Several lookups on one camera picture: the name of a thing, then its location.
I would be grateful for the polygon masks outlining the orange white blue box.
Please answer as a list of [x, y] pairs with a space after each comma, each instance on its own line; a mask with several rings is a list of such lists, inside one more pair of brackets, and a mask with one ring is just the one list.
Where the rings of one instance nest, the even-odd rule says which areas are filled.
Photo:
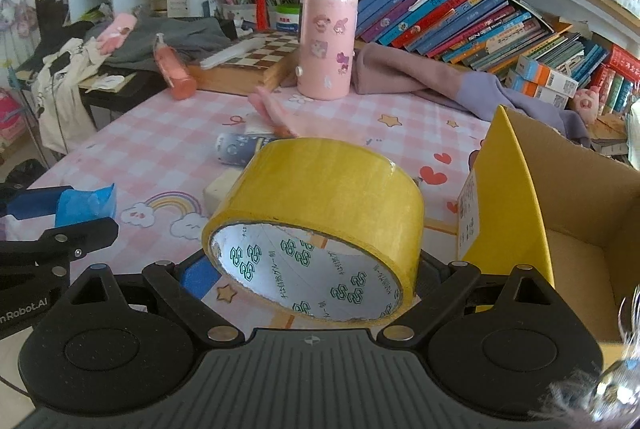
[[526, 82], [533, 82], [533, 84], [560, 93], [568, 98], [574, 97], [578, 89], [578, 82], [572, 77], [555, 71], [553, 68], [528, 56], [520, 56], [518, 58], [515, 73], [522, 76]]

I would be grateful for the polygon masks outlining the pink cylindrical sticker container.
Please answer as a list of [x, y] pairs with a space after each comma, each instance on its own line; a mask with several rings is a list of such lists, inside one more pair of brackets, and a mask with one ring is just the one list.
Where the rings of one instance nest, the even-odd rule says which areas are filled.
[[297, 89], [314, 100], [344, 98], [352, 82], [358, 0], [300, 0]]

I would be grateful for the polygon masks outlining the purple pink sweater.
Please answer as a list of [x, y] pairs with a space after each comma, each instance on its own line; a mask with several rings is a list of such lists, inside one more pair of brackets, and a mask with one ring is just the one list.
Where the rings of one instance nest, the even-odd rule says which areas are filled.
[[500, 106], [519, 111], [555, 129], [585, 148], [587, 127], [571, 110], [503, 87], [498, 77], [485, 72], [460, 71], [452, 65], [404, 50], [367, 44], [355, 54], [346, 88], [358, 94], [413, 93], [425, 100], [468, 112], [489, 122]]

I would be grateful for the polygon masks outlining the cream white eraser block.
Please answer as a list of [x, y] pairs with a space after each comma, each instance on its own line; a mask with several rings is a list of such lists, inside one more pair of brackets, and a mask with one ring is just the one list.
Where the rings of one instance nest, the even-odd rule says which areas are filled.
[[206, 212], [211, 217], [224, 197], [228, 195], [236, 180], [240, 178], [243, 170], [238, 167], [224, 169], [221, 174], [212, 182], [207, 184], [203, 190], [203, 201]]

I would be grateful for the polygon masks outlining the white tote bag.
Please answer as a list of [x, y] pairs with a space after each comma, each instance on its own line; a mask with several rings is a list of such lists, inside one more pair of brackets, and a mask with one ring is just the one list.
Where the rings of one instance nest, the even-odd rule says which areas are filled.
[[32, 94], [40, 138], [47, 149], [66, 155], [96, 133], [79, 84], [98, 74], [107, 58], [93, 37], [87, 41], [70, 38], [60, 50], [43, 58]]

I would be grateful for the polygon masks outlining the red tassel ornament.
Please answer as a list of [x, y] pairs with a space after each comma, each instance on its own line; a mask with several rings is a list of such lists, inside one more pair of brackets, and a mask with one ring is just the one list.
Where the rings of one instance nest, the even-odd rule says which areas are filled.
[[263, 32], [269, 28], [267, 0], [255, 0], [256, 2], [256, 30]]

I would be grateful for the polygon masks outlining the grey clothing pile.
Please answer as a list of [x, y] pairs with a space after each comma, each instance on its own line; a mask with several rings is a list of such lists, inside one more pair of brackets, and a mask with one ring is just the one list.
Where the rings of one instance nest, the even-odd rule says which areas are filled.
[[124, 43], [103, 62], [115, 71], [158, 73], [153, 53], [157, 34], [163, 35], [164, 43], [186, 64], [198, 62], [231, 45], [231, 39], [215, 18], [182, 20], [142, 16], [134, 24], [115, 25], [116, 35], [122, 30], [129, 30]]

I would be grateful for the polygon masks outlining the pink pump bottle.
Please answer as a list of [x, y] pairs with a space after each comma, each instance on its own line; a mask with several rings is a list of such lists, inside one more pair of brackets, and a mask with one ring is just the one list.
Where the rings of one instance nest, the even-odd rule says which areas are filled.
[[157, 33], [154, 39], [153, 56], [171, 97], [186, 100], [196, 92], [196, 81], [179, 58], [177, 52], [166, 44], [163, 33]]

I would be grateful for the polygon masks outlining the row of leaning books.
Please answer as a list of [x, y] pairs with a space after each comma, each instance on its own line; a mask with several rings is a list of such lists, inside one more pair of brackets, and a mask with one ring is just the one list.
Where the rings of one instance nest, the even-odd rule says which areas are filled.
[[596, 86], [601, 102], [613, 82], [639, 74], [639, 64], [575, 26], [551, 21], [520, 0], [359, 0], [356, 38], [506, 80], [520, 56]]

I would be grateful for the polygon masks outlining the pink checkered tablecloth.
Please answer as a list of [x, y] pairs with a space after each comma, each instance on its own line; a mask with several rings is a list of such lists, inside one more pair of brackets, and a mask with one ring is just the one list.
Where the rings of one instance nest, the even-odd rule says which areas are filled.
[[110, 188], [118, 238], [72, 269], [103, 262], [134, 273], [205, 251], [200, 297], [242, 331], [380, 325], [416, 301], [418, 256], [445, 235], [488, 126], [412, 96], [276, 99], [299, 136], [250, 152], [260, 124], [241, 97], [167, 93], [140, 104], [66, 155], [38, 186]]

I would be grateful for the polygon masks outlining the wooden chessboard box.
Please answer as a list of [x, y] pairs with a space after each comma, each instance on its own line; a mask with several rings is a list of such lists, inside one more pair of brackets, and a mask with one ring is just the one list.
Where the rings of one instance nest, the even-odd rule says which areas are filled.
[[286, 85], [297, 65], [297, 36], [267, 32], [251, 34], [246, 39], [259, 40], [258, 48], [251, 48], [211, 68], [204, 68], [201, 63], [188, 66], [198, 90], [248, 96], [256, 87], [273, 91]]

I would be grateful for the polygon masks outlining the yellow packing tape roll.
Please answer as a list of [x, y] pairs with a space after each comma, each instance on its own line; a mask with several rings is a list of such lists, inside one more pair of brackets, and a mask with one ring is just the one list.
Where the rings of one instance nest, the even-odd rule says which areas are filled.
[[319, 321], [378, 322], [410, 308], [424, 226], [406, 171], [347, 142], [267, 144], [202, 232], [204, 253], [260, 299]]

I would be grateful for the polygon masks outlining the pink pig plush toy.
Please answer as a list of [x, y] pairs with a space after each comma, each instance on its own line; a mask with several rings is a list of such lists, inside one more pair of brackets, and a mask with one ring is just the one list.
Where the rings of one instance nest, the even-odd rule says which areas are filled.
[[599, 89], [578, 89], [570, 101], [570, 108], [578, 114], [586, 126], [592, 125], [599, 115]]

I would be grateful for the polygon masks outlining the blue spray bottle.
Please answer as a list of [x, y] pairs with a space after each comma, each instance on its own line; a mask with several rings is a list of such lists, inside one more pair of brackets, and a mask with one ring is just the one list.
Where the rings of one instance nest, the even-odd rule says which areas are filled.
[[277, 137], [265, 134], [219, 134], [215, 152], [219, 163], [244, 168], [267, 144]]

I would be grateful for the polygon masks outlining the yellow cardboard box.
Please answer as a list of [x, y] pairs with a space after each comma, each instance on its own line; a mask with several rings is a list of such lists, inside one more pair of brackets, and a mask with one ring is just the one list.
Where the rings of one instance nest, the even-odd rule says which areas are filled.
[[529, 264], [599, 342], [623, 355], [639, 284], [639, 172], [498, 108], [458, 196], [457, 256], [485, 274]]

